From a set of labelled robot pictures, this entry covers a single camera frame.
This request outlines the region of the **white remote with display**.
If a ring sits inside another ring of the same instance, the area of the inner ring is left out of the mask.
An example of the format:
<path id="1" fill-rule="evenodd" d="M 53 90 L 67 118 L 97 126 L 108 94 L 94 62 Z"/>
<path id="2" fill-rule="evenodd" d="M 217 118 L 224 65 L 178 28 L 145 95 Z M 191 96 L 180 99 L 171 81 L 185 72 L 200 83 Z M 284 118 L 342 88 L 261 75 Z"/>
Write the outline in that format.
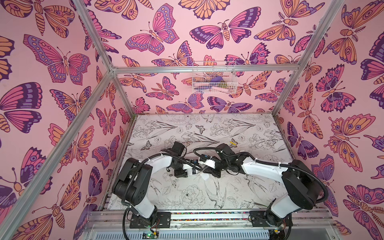
<path id="1" fill-rule="evenodd" d="M 194 169 L 194 168 L 187 169 L 188 177 L 198 176 L 198 175 L 200 175 L 202 172 L 203 172 L 203 171 L 199 171 L 199 170 Z"/>

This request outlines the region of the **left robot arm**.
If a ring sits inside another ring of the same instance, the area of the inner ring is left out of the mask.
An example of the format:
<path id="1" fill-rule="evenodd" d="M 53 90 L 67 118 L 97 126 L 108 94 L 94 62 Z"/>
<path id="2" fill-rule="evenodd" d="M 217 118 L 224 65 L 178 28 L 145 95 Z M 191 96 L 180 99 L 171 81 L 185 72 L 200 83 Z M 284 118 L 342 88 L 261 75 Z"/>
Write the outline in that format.
<path id="1" fill-rule="evenodd" d="M 189 167 L 199 172 L 203 168 L 197 160 L 188 160 L 183 154 L 186 147 L 179 142 L 174 142 L 172 148 L 161 150 L 142 161 L 129 158 L 123 164 L 118 176 L 112 186 L 112 193 L 121 200 L 126 207 L 126 213 L 131 212 L 138 217 L 145 227 L 157 224 L 158 208 L 149 200 L 148 188 L 152 175 L 156 172 L 171 168 L 179 177 L 188 177 Z"/>

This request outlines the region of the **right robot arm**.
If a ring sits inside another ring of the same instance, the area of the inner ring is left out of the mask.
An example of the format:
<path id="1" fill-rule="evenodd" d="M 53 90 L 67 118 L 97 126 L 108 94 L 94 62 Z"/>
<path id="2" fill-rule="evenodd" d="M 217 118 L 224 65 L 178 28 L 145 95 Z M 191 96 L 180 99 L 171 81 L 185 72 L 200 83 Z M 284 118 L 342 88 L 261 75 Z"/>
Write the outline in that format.
<path id="1" fill-rule="evenodd" d="M 216 153 L 215 156 L 202 154 L 199 159 L 211 168 L 212 175 L 216 177 L 220 176 L 221 171 L 229 170 L 271 179 L 285 187 L 286 193 L 272 200 L 259 218 L 268 226 L 279 227 L 292 213 L 312 210 L 316 204 L 328 200 L 326 185 L 299 160 L 290 163 L 259 160 L 248 152 L 235 153 L 226 144 L 212 148 L 212 151 Z"/>

